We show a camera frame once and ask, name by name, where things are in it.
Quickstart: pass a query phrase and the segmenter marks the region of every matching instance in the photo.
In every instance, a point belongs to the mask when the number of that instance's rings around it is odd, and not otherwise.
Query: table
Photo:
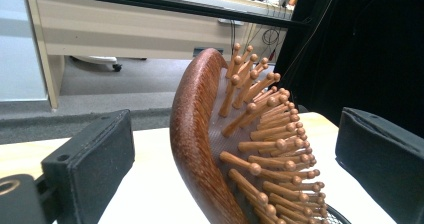
[[[338,128],[318,113],[300,115],[325,183],[326,202],[351,223],[395,223],[335,161]],[[169,129],[135,131],[135,163],[99,223],[208,223],[175,166]],[[41,174],[41,160],[68,139],[0,145],[0,178]]]

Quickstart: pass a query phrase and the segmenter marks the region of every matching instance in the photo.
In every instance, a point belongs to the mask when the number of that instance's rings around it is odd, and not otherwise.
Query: hairbrush
[[[324,183],[298,110],[251,46],[229,64],[205,49],[187,67],[170,121],[175,163],[211,223],[328,223]]]

